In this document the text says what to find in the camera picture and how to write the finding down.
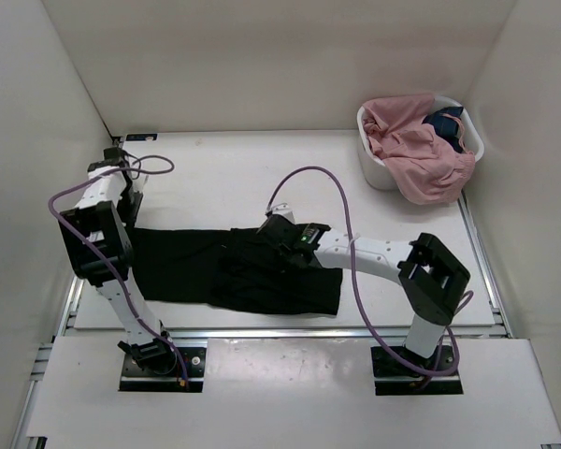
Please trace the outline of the black trousers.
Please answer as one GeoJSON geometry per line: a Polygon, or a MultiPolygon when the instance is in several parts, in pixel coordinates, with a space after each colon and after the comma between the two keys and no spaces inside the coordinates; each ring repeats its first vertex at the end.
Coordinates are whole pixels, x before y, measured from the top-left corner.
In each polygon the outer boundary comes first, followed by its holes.
{"type": "Polygon", "coordinates": [[[133,276],[147,301],[267,315],[338,313],[342,271],[290,267],[253,228],[136,228],[130,240],[133,276]]]}

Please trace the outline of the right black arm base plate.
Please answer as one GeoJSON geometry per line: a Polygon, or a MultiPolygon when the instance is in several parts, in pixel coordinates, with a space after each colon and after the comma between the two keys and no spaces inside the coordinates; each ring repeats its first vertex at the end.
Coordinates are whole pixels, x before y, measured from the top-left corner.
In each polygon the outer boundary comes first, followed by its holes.
{"type": "MultiPolygon", "coordinates": [[[[421,358],[402,346],[392,349],[421,369],[446,370],[454,362],[450,345],[437,347],[430,358],[421,358]]],[[[376,396],[452,396],[464,389],[455,371],[450,376],[425,377],[398,363],[380,346],[370,348],[376,396]]]]}

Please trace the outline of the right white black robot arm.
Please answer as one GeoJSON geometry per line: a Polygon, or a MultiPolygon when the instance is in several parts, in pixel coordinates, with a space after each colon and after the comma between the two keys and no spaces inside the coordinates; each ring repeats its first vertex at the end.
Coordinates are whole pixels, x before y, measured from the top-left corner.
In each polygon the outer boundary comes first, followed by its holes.
{"type": "Polygon", "coordinates": [[[292,223],[270,213],[257,234],[295,268],[341,268],[350,271],[360,315],[383,351],[411,374],[427,377],[456,373],[460,353],[451,330],[453,318],[471,301],[467,268],[434,235],[413,241],[358,238],[351,230],[326,224],[292,223]],[[405,292],[414,312],[401,348],[387,345],[367,317],[356,274],[393,282],[405,292]]]}

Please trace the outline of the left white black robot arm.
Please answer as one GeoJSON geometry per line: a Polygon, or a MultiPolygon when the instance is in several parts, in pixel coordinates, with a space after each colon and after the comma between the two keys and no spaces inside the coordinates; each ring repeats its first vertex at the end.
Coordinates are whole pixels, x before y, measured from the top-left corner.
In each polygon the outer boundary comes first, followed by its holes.
{"type": "Polygon", "coordinates": [[[120,147],[103,150],[103,159],[87,168],[88,179],[48,200],[57,220],[75,275],[104,297],[122,324],[125,339],[119,347],[142,369],[157,375],[175,374],[188,381],[186,363],[162,321],[145,299],[131,294],[128,281],[134,251],[129,232],[135,228],[150,175],[174,170],[174,163],[160,170],[142,166],[148,158],[135,157],[120,147]]]}

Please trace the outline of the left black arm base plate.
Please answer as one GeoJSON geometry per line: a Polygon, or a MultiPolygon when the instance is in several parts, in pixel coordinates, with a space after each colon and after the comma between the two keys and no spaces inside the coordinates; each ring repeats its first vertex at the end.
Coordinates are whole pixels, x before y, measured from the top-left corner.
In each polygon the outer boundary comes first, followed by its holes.
{"type": "Polygon", "coordinates": [[[187,376],[175,356],[159,357],[155,367],[139,364],[130,355],[122,362],[121,392],[201,393],[207,365],[206,346],[179,346],[187,376]]]}

